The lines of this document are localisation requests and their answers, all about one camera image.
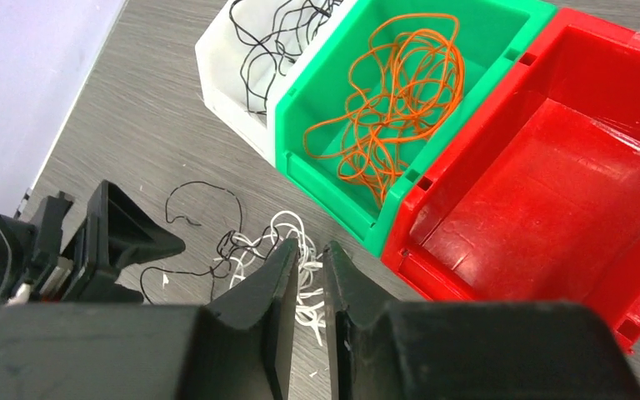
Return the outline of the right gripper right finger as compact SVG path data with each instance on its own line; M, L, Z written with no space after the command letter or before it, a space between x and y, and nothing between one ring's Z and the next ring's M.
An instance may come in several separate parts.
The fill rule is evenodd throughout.
M606 324L570 302L406 302L322 255L335 399L640 399Z

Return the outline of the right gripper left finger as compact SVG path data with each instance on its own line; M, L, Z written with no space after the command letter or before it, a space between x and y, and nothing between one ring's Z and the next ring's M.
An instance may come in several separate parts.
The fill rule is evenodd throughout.
M0 399L285 399L298 242L205 306L0 309Z

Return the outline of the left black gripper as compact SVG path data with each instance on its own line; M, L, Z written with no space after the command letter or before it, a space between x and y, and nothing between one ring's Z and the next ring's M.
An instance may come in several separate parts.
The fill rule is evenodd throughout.
M185 242L156 224L117 184L103 180L87 202L73 237L63 242L63 222L73 206L65 192L41 200L34 226L27 283L38 302L101 302L132 264L182 253Z

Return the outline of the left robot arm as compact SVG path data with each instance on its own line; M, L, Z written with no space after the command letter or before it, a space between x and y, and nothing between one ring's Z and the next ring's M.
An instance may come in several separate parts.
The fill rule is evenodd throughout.
M0 307L9 303L141 303L118 283L121 272L182 253L184 241L156 224L119 186L103 180L67 242L63 221L74 200L45 197L28 221L0 213Z

